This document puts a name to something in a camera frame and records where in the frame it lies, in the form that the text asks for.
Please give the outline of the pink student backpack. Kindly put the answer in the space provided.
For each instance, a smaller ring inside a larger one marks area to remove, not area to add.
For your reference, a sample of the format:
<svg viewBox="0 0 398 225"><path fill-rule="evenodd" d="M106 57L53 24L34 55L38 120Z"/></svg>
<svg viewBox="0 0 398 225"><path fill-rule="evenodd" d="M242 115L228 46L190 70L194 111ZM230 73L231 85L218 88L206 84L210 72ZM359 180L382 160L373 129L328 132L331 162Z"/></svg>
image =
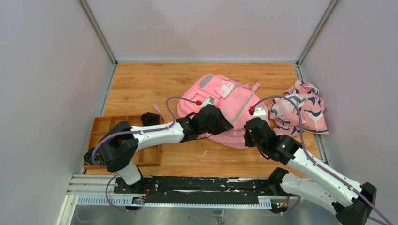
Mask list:
<svg viewBox="0 0 398 225"><path fill-rule="evenodd" d="M247 149L244 125L252 118L249 114L250 107L260 100L255 93L259 87L258 83L250 88L248 84L241 84L223 75L207 74L195 82L182 97L193 101L213 97L214 105L234 128L216 136L204 136L228 147Z"/></svg>

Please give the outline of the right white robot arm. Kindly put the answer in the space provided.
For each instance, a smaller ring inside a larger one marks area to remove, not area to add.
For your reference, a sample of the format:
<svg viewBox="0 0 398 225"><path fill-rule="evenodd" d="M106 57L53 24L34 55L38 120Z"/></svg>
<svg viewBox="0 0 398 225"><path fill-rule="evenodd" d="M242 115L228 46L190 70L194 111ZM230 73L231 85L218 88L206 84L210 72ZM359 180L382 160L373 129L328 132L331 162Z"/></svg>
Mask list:
<svg viewBox="0 0 398 225"><path fill-rule="evenodd" d="M287 135L276 135L268 123L255 117L245 125L245 144L305 174L311 181L298 178L282 168L270 175L269 192L298 195L327 209L343 225L363 225L369 219L375 204L377 189L369 182L354 181L317 159L304 146Z"/></svg>

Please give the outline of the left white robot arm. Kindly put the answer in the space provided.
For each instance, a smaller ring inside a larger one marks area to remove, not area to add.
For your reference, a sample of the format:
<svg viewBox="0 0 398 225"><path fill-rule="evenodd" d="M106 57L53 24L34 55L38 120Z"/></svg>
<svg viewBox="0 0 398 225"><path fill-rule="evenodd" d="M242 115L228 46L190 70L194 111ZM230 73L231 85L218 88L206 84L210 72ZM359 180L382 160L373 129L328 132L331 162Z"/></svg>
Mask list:
<svg viewBox="0 0 398 225"><path fill-rule="evenodd" d="M96 146L101 152L109 172L115 172L126 183L133 194L140 193L144 187L143 175L132 162L136 151L166 143L183 143L196 140L200 135L219 135L233 129L221 110L208 104L198 112L173 120L167 124L147 127L129 126L122 121Z"/></svg>

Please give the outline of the pink patterned cloth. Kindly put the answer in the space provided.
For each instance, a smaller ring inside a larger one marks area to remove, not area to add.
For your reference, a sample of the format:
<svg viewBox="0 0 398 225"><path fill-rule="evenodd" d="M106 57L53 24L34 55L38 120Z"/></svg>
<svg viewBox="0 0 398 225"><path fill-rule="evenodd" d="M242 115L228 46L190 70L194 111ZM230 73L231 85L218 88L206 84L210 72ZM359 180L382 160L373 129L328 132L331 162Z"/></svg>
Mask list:
<svg viewBox="0 0 398 225"><path fill-rule="evenodd" d="M309 82L297 80L288 88L286 98L273 98L268 109L275 123L277 135L298 136L300 130L319 135L328 135L324 118L325 106L319 97L319 89Z"/></svg>

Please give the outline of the wooden compartment tray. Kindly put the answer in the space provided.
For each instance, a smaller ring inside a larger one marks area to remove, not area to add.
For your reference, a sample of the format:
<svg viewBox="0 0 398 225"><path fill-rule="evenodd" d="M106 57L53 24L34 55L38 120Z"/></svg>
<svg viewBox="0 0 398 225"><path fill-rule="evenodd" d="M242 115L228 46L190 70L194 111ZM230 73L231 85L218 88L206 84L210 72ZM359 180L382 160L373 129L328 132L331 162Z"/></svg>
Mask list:
<svg viewBox="0 0 398 225"><path fill-rule="evenodd" d="M103 116L94 118L90 138L87 145L87 153L96 147L100 140L119 122L127 121L131 126L142 126L141 115L128 116ZM162 146L151 146L137 151L132 161L138 166L159 166L161 162Z"/></svg>

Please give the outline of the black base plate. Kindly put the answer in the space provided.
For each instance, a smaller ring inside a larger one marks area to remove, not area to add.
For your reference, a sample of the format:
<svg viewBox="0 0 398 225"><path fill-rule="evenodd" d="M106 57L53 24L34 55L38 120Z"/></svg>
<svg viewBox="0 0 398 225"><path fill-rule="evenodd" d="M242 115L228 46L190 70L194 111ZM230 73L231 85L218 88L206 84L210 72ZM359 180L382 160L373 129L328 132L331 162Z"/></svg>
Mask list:
<svg viewBox="0 0 398 225"><path fill-rule="evenodd" d="M238 177L147 176L136 184L128 185L116 178L116 194L149 196L147 203L175 204L258 204L259 197L286 200L292 197L268 179Z"/></svg>

